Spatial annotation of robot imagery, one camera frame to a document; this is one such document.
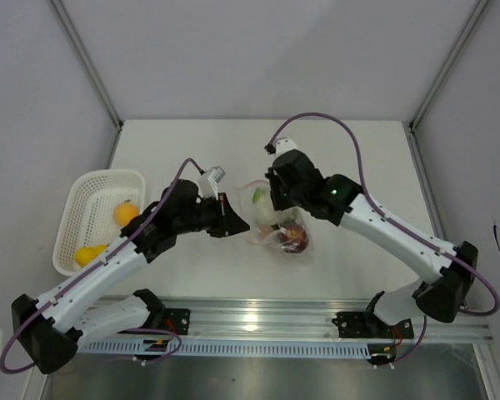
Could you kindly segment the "white green toy cabbage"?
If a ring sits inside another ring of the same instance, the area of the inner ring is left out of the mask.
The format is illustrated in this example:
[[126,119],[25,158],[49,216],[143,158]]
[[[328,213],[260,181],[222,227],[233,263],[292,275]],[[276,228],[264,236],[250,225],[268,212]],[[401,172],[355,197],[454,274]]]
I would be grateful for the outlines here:
[[268,187],[258,187],[252,195],[254,215],[260,224],[275,225],[277,214],[273,208],[270,190]]

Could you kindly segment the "orange toy peach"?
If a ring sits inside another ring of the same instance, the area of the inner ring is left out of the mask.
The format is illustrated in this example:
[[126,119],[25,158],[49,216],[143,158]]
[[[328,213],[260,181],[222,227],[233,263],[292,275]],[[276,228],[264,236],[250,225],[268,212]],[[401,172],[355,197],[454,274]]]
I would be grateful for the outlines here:
[[139,207],[131,202],[118,204],[112,212],[112,218],[119,227],[127,226],[140,213]]

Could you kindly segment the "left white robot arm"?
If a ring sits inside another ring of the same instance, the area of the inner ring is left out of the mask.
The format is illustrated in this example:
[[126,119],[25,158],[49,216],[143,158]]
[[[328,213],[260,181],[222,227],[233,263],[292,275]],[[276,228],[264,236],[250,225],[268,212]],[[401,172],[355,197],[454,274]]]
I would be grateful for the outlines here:
[[227,238],[249,230],[225,193],[200,196],[198,186],[179,179],[158,202],[122,228],[119,236],[82,271],[44,294],[12,302],[13,338],[41,373],[54,373],[78,349],[115,333],[174,335],[163,302],[140,289],[121,302],[94,308],[108,289],[145,268],[187,233]]

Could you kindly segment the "clear zip top bag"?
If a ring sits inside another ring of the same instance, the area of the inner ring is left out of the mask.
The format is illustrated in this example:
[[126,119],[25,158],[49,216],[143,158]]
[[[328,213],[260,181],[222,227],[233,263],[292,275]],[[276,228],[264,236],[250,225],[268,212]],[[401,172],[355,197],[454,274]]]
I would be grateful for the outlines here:
[[[254,215],[252,197],[255,189],[261,187],[270,190],[269,183],[265,180],[255,180],[235,188],[241,216],[250,226],[250,230],[245,232],[243,236],[248,243],[266,248],[269,253],[278,258],[292,259],[293,263],[309,263],[314,257],[313,240],[301,209],[299,207],[291,207],[284,211],[274,209],[277,214],[277,223],[275,225],[260,224]],[[280,227],[286,226],[288,223],[298,223],[306,228],[310,243],[304,252],[287,254],[281,250],[279,244]]]

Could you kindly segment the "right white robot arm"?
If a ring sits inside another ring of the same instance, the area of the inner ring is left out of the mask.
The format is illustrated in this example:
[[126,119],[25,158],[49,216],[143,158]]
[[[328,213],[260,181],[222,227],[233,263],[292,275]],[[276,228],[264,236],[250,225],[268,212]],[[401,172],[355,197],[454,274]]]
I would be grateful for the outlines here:
[[469,242],[455,246],[400,221],[384,207],[373,206],[363,188],[341,174],[324,177],[303,152],[276,156],[266,178],[278,211],[297,206],[312,217],[357,233],[392,254],[418,279],[391,292],[379,292],[364,311],[363,324],[382,336],[409,318],[425,315],[452,323],[472,286],[461,262],[475,263],[478,250]]

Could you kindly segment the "red toy apple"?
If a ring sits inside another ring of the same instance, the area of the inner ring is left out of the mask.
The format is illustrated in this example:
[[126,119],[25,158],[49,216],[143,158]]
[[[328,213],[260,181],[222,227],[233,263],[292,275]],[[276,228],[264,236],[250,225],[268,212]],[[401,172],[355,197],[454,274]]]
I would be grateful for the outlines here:
[[308,232],[303,225],[290,222],[280,227],[279,244],[284,253],[302,253],[308,248],[309,243]]

